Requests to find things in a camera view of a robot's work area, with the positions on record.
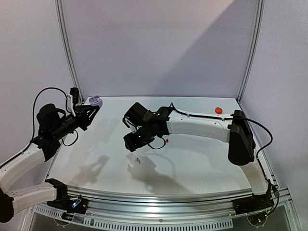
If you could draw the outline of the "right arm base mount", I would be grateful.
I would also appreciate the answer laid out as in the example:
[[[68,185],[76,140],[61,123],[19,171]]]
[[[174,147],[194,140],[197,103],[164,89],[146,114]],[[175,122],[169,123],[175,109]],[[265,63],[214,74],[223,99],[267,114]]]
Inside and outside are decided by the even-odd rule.
[[[232,202],[232,206],[237,215],[251,213],[259,210],[263,210],[274,205],[274,201],[271,196],[264,195],[252,195],[250,197],[235,199]]]

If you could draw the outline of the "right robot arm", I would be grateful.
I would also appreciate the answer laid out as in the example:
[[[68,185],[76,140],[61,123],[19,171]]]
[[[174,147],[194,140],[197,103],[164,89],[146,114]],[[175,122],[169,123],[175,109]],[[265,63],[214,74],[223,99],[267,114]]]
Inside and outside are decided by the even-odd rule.
[[[245,174],[252,194],[249,206],[259,210],[267,203],[266,193],[269,180],[259,161],[259,151],[250,128],[250,123],[260,123],[249,119],[243,111],[232,114],[193,114],[177,109],[174,104],[162,106],[153,112],[136,102],[122,118],[131,132],[124,136],[125,147],[130,152],[149,146],[156,137],[167,135],[193,135],[228,143],[228,160]]]

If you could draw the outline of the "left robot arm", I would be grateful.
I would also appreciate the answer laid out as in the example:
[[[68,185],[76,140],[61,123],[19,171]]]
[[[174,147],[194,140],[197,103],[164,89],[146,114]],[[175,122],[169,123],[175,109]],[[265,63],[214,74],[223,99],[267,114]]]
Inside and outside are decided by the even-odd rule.
[[[67,186],[56,180],[13,190],[11,187],[34,167],[49,161],[61,146],[61,139],[77,128],[86,131],[98,113],[98,105],[78,105],[73,112],[65,111],[49,103],[37,114],[38,135],[30,141],[30,146],[0,166],[0,221],[6,223],[15,214],[26,208],[46,202],[47,205],[67,213],[85,214],[89,201],[79,195],[70,197]]]

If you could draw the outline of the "purple charging case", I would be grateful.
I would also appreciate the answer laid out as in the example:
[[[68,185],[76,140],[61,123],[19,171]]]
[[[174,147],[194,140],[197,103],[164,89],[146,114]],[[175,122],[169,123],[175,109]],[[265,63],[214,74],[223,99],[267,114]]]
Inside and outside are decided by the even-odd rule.
[[[91,106],[98,106],[100,108],[103,105],[103,101],[98,95],[90,97],[89,103],[91,104]]]

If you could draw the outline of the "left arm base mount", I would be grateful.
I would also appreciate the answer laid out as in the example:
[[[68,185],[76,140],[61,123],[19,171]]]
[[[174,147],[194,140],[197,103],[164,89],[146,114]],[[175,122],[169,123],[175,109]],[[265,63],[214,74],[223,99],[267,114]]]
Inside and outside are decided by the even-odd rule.
[[[67,197],[64,199],[56,199],[48,201],[47,205],[57,209],[66,211],[67,213],[86,214],[89,200],[81,194],[76,197]]]

